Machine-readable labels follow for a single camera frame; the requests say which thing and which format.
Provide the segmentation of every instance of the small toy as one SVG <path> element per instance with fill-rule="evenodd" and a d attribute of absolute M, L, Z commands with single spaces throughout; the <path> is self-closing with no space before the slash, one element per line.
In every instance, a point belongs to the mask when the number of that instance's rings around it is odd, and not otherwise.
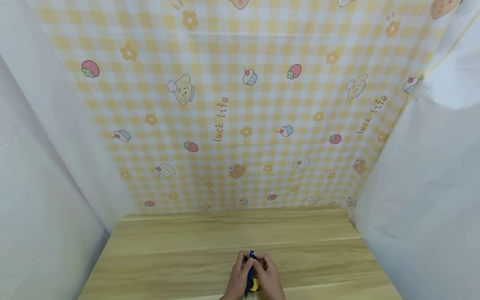
<path fill-rule="evenodd" d="M 250 257 L 255 260 L 258 260 L 254 253 L 255 252 L 253 250 L 250 250 Z M 258 282 L 258 280 L 256 278 L 253 278 L 253 267 L 252 267 L 250 268 L 250 271 L 248 271 L 247 288 L 245 289 L 245 297 L 247 297 L 249 291 L 255 292 L 259 286 L 260 286 L 260 283 Z"/>

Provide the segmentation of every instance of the table surface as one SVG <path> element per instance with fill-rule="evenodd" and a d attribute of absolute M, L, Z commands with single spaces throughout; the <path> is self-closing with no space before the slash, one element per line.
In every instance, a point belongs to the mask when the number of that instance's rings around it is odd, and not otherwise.
<path fill-rule="evenodd" d="M 289 300 L 401 299 L 344 212 L 327 206 L 126 216 L 79 300 L 218 300 L 250 249 L 270 255 Z"/>

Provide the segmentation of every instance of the finger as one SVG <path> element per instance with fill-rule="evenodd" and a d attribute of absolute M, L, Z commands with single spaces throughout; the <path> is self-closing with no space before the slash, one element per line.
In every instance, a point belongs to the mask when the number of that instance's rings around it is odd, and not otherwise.
<path fill-rule="evenodd" d="M 234 265 L 234 267 L 237 270 L 239 270 L 239 271 L 241 270 L 241 265 L 242 265 L 245 257 L 250 257 L 249 253 L 247 251 L 239 251 L 239 254 L 237 256 L 237 262 Z"/>
<path fill-rule="evenodd" d="M 266 271 L 262 267 L 262 264 L 259 263 L 257 260 L 253 260 L 253 267 L 255 271 L 257 271 L 258 276 L 262 276 L 263 274 L 266 273 Z"/>
<path fill-rule="evenodd" d="M 267 267 L 275 267 L 275 263 L 272 261 L 272 259 L 270 258 L 270 256 L 268 256 L 268 254 L 266 253 L 257 253 L 255 254 L 255 256 L 260 259 L 260 260 L 264 260 L 266 261 L 267 263 Z"/>
<path fill-rule="evenodd" d="M 247 278 L 248 272 L 249 272 L 250 269 L 252 268 L 254 262 L 256 262 L 256 260 L 254 260 L 253 258 L 249 258 L 249 259 L 247 260 L 247 262 L 246 262 L 245 265 L 243 266 L 243 270 L 242 270 L 241 273 L 240 273 L 240 277 L 241 277 L 241 278 Z"/>

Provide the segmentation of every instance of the hand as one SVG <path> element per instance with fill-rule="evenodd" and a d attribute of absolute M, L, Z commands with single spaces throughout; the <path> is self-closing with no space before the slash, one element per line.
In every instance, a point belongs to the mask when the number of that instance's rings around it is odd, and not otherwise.
<path fill-rule="evenodd" d="M 253 267 L 257 272 L 257 277 L 260 280 L 260 286 L 267 293 L 270 300 L 286 300 L 283 293 L 282 284 L 280 283 L 280 277 L 276 270 L 276 265 L 270 259 L 268 254 L 255 254 L 260 261 L 266 262 L 266 270 L 262 267 L 257 260 L 253 261 Z"/>
<path fill-rule="evenodd" d="M 248 258 L 248 260 L 244 265 L 243 260 L 245 258 Z M 230 274 L 227 289 L 220 300 L 240 300 L 243 298 L 247 288 L 248 271 L 253 266 L 253 261 L 254 259 L 250 257 L 249 252 L 239 252 L 237 262 L 233 265 L 232 273 Z"/>

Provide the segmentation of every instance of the cartoon dog print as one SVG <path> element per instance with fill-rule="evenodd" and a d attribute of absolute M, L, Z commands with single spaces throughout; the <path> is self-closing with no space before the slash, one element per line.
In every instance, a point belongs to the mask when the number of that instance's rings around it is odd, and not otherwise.
<path fill-rule="evenodd" d="M 436 20 L 449 13 L 459 3 L 460 0 L 434 0 L 430 6 L 430 15 L 432 19 Z"/>
<path fill-rule="evenodd" d="M 190 75 L 185 74 L 177 81 L 170 80 L 167 84 L 168 91 L 175 95 L 175 98 L 182 105 L 186 105 L 193 100 L 195 87 L 190 83 Z"/>
<path fill-rule="evenodd" d="M 297 173 L 306 169 L 308 166 L 310 166 L 310 160 L 308 159 L 308 157 L 304 157 L 301 160 L 297 161 L 295 164 L 293 164 L 295 172 Z"/>
<path fill-rule="evenodd" d="M 230 169 L 228 170 L 229 171 L 228 175 L 232 178 L 238 179 L 242 177 L 242 175 L 245 173 L 246 170 L 247 170 L 246 166 L 236 164 L 233 167 L 230 167 Z"/>
<path fill-rule="evenodd" d="M 175 175 L 175 170 L 167 164 L 160 164 L 160 166 L 153 169 L 153 173 L 157 174 L 161 179 L 165 179 Z"/>
<path fill-rule="evenodd" d="M 352 167 L 355 170 L 355 172 L 359 175 L 362 175 L 367 170 L 367 166 L 365 165 L 365 160 L 363 159 L 362 160 L 357 159 Z"/>
<path fill-rule="evenodd" d="M 353 98 L 358 98 L 363 90 L 367 86 L 365 82 L 368 78 L 368 74 L 364 74 L 357 79 L 352 79 L 347 85 L 348 100 L 352 101 Z"/>
<path fill-rule="evenodd" d="M 199 212 L 206 212 L 210 208 L 210 205 L 208 204 L 208 201 L 203 201 L 202 203 L 195 204 L 193 208 L 195 208 Z"/>
<path fill-rule="evenodd" d="M 232 2 L 233 5 L 235 5 L 235 7 L 240 11 L 247 6 L 249 1 L 250 0 L 230 0 L 230 2 Z"/>
<path fill-rule="evenodd" d="M 307 197 L 307 202 L 309 206 L 314 206 L 320 201 L 320 196 L 313 198 L 312 196 Z"/>
<path fill-rule="evenodd" d="M 357 1 L 357 0 L 338 0 L 338 6 L 339 7 L 345 7 L 347 6 L 350 2 Z"/>

